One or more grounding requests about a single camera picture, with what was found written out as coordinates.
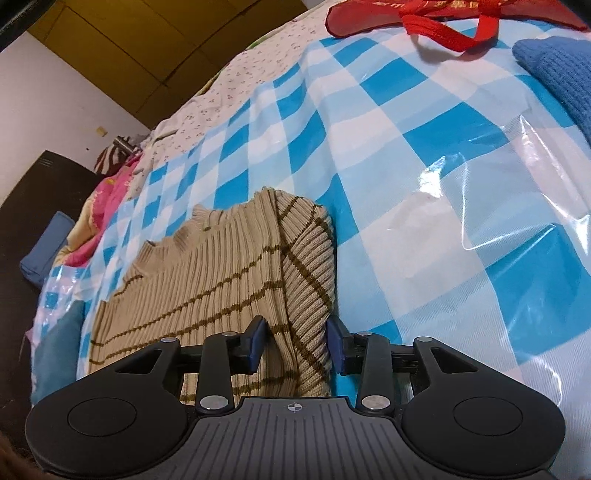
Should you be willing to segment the tan striped ribbed sweater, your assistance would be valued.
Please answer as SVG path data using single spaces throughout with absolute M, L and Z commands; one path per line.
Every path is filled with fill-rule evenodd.
M 195 207 L 172 235 L 145 242 L 94 319 L 97 371 L 163 338 L 183 346 L 266 319 L 270 342 L 235 398 L 331 392 L 325 324 L 335 302 L 335 234 L 324 206 L 263 188 L 226 210 Z

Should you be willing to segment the teal folded cloth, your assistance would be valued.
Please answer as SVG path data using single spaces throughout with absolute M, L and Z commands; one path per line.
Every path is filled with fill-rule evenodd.
M 32 361 L 31 404 L 76 381 L 85 303 L 74 301 L 40 342 Z

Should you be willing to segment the pink floral blanket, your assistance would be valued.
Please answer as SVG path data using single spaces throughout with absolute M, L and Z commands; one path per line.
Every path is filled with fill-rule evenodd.
M 89 262 L 112 216 L 127 194 L 140 157 L 140 153 L 132 155 L 116 174 L 104 178 L 94 189 L 67 235 L 66 243 L 56 254 L 53 267 L 83 267 Z

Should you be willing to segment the blue white checkered plastic sheet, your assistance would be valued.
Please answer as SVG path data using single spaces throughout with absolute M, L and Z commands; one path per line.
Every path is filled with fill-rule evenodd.
M 537 389 L 566 420 L 555 475 L 588 477 L 590 146 L 512 52 L 551 37 L 576 32 L 505 20 L 472 56 L 399 29 L 311 42 L 147 176 L 87 267 L 51 272 L 34 344 L 75 300 L 93 315 L 194 205 L 279 188 L 328 208 L 349 328 L 432 336 Z

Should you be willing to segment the blue folded pillow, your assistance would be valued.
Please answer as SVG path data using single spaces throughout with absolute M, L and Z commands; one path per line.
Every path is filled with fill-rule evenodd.
M 48 277 L 53 261 L 59 250 L 66 244 L 67 236 L 74 226 L 74 221 L 63 212 L 56 212 L 47 227 L 20 261 L 20 271 L 30 284 L 38 289 Z

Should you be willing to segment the red white striped cloth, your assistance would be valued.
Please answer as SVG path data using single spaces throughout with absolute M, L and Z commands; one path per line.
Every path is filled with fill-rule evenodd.
M 110 177 L 115 175 L 120 168 L 127 162 L 127 160 L 139 150 L 139 145 L 143 141 L 141 136 L 130 137 L 124 136 L 131 145 L 135 147 L 134 152 L 130 156 L 126 156 L 112 143 L 106 147 L 97 157 L 94 164 L 93 171 L 100 177 Z

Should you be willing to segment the dark wooden headboard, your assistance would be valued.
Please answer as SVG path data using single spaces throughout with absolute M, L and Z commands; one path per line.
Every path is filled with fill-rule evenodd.
M 39 289 L 22 275 L 19 263 L 53 215 L 78 217 L 100 178 L 82 165 L 45 151 L 1 205 L 1 420 L 28 409 L 30 360 L 24 346 Z

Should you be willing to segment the brown wooden wardrobe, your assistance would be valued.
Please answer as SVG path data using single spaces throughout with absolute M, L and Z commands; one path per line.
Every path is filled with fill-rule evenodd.
M 30 33 L 148 128 L 301 1 L 57 1 Z

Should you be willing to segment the white floral bed sheet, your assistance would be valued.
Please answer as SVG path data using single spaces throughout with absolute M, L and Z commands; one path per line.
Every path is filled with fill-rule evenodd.
M 294 66 L 308 44 L 328 37 L 325 17 L 334 4 L 324 1 L 256 40 L 161 120 L 141 143 L 142 156 L 124 199 L 138 197 L 151 171 L 197 145 L 205 133 L 235 114 L 256 87 Z

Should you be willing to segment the red gift bag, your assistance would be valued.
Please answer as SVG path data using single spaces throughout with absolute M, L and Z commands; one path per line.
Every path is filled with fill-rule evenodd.
M 562 1 L 343 1 L 329 8 L 325 29 L 346 38 L 402 26 L 457 53 L 495 41 L 502 19 L 538 20 L 586 31 L 590 21 Z

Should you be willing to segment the blue knit sweater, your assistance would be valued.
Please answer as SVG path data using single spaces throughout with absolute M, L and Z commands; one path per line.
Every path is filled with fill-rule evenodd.
M 512 52 L 590 142 L 590 41 L 559 36 L 525 39 L 517 41 Z

